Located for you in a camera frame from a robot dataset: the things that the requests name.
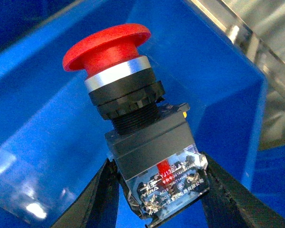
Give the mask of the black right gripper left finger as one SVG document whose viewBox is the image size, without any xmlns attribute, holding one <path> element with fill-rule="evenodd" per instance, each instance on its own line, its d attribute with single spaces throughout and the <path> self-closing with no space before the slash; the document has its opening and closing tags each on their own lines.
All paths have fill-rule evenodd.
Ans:
<svg viewBox="0 0 285 228">
<path fill-rule="evenodd" d="M 51 225 L 53 228 L 114 228 L 119 204 L 115 162 L 105 160 L 78 198 Z"/>
</svg>

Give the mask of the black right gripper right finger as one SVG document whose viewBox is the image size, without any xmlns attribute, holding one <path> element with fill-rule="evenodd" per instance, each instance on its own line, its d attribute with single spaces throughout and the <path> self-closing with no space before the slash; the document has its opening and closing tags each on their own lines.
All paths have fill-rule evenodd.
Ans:
<svg viewBox="0 0 285 228">
<path fill-rule="evenodd" d="M 285 228 L 285 218 L 255 197 L 208 154 L 209 191 L 201 198 L 209 228 Z"/>
</svg>

